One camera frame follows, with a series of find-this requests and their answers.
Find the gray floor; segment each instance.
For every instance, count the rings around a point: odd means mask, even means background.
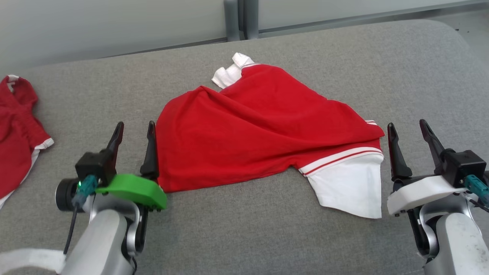
[[[489,3],[473,4],[461,7],[436,9],[409,14],[384,16],[365,20],[351,20],[324,25],[315,25],[302,28],[260,33],[260,38],[315,31],[321,29],[338,28],[351,25],[410,19],[430,19],[440,21],[458,30],[460,35],[473,49],[475,55],[479,57],[480,61],[487,65],[487,67],[489,68]]]

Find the garment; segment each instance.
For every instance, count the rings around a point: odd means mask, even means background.
[[[321,205],[379,218],[382,129],[281,68],[234,61],[241,70],[234,84],[221,92],[201,86],[164,107],[156,124],[163,190],[244,182],[293,166]]]
[[[54,143],[32,114],[37,100],[23,78],[8,75],[0,82],[0,208],[27,177],[39,151]]]

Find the robotic arm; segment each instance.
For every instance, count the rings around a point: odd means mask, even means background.
[[[445,149],[428,123],[420,120],[435,163],[432,175],[413,177],[398,145],[392,123],[387,127],[393,192],[389,214],[407,213],[427,275],[482,275],[489,272],[489,250],[472,218],[473,206],[489,212],[486,162],[474,152]]]

